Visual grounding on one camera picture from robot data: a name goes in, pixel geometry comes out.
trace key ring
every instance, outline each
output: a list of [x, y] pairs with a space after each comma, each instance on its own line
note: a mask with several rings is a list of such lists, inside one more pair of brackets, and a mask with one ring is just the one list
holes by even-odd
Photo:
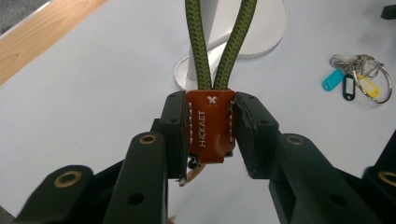
[[[353, 79], [359, 90], [370, 100], [374, 101], [376, 104], [384, 104], [387, 102], [392, 94], [392, 82], [389, 73], [379, 60], [374, 57], [361, 54], [348, 58], [341, 54], [335, 54], [330, 59], [330, 65], [339, 68], [344, 71], [345, 74], [352, 73]], [[360, 79], [368, 77], [370, 79], [377, 77], [378, 73], [381, 72], [388, 82], [388, 95], [384, 100], [377, 100], [375, 97], [370, 95], [367, 90], [361, 85]]]
[[389, 100], [390, 96], [392, 95], [392, 81], [390, 80], [389, 73], [387, 72], [387, 70], [384, 68], [383, 65], [380, 65], [378, 67], [378, 70], [380, 70], [382, 72], [382, 74], [384, 74], [384, 76], [385, 76], [385, 78], [387, 79], [387, 82], [388, 82], [388, 96], [383, 101], [378, 101], [377, 99], [371, 97], [370, 94], [367, 93], [367, 91], [362, 87], [361, 83], [359, 82], [358, 75], [356, 74], [355, 67], [353, 67], [353, 69], [352, 69], [353, 79], [355, 79], [355, 83], [358, 86], [359, 90], [361, 90], [361, 92], [365, 96], [367, 96], [367, 98], [369, 98], [370, 100], [374, 101], [376, 104], [384, 104], [384, 103], [386, 103]]

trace brown leather tag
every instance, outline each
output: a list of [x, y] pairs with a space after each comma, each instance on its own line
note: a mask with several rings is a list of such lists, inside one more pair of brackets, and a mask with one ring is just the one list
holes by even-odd
[[187, 136], [189, 152], [202, 164], [223, 163], [235, 147], [234, 91], [189, 91]]

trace yellow key tag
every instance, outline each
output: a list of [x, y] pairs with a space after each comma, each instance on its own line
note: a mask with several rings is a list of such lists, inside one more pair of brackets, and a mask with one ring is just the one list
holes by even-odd
[[358, 75], [358, 80], [361, 84], [361, 88], [364, 89], [369, 96], [373, 98], [379, 96], [379, 88], [368, 77]]

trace wooden edge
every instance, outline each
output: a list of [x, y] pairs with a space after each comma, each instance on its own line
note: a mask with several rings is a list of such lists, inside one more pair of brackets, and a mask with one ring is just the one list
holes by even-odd
[[0, 85], [107, 0], [53, 0], [0, 39]]

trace green braided cord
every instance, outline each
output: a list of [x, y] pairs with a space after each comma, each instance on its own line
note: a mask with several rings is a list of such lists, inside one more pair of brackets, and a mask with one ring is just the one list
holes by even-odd
[[198, 90], [210, 90], [212, 89], [212, 84], [202, 26], [200, 0], [186, 0], [185, 7], [191, 48], [197, 73]]
[[254, 10], [256, 9], [257, 0], [242, 0], [239, 8], [238, 17], [236, 18], [233, 31], [230, 34], [227, 45], [221, 56], [218, 71], [216, 73], [214, 88], [216, 90], [227, 90], [228, 81], [230, 80], [233, 64], [236, 61], [239, 50], [244, 43], [248, 33]]

